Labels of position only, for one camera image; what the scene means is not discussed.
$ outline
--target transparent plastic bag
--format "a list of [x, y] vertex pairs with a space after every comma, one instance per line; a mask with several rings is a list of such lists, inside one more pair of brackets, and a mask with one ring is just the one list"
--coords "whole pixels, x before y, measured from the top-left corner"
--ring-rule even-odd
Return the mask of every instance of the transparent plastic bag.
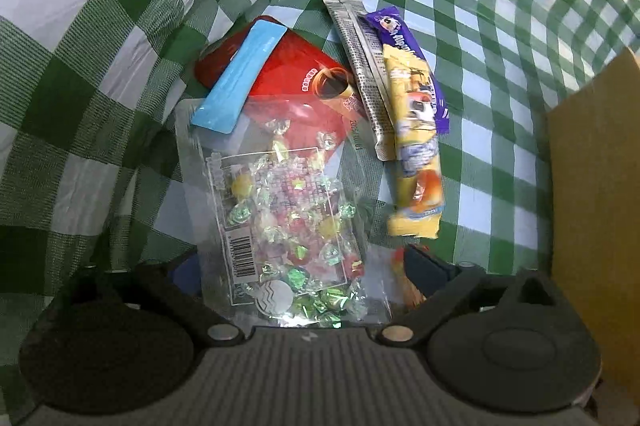
[[190, 124], [201, 101], [175, 116], [205, 303], [247, 331], [386, 322], [386, 266], [367, 271], [358, 214], [358, 123], [316, 96], [269, 96], [225, 135]]

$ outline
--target yellow packet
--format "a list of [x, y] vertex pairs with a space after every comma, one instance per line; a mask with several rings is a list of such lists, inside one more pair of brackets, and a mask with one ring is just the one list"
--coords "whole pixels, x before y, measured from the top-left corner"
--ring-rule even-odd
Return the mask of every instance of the yellow packet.
[[431, 71], [426, 61], [391, 45], [383, 46], [383, 55], [391, 84], [400, 168], [398, 210], [389, 217], [388, 232], [436, 238], [444, 194], [431, 107]]

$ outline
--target cardboard box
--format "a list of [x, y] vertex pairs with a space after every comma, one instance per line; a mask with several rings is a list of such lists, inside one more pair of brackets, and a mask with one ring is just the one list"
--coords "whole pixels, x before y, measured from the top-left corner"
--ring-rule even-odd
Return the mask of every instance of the cardboard box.
[[548, 114], [552, 277], [640, 403], [640, 61], [626, 49]]

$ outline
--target green and white checkered tablecloth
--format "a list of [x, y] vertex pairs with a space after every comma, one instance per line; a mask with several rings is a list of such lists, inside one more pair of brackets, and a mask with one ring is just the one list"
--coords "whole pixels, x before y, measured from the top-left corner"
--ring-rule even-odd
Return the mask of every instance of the green and white checkered tablecloth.
[[[364, 3], [401, 9], [449, 103], [431, 249], [499, 273], [545, 265], [545, 112], [624, 45], [638, 50], [640, 0]], [[26, 316], [26, 329], [83, 263], [124, 268], [190, 248], [172, 109], [206, 94], [186, 67], [201, 48], [262, 13], [346, 61], [321, 0], [0, 0], [0, 316]], [[370, 240], [393, 246], [393, 172], [362, 159]], [[14, 408], [18, 344], [0, 345]]]

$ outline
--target silver stick packet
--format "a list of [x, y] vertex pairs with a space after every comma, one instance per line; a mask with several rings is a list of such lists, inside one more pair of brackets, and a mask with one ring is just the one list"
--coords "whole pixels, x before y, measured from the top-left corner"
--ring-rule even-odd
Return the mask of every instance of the silver stick packet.
[[382, 45], [363, 16], [362, 0], [322, 0], [340, 34], [349, 64], [356, 78], [365, 111], [376, 139], [381, 161], [395, 160], [394, 127], [391, 124], [391, 96]]

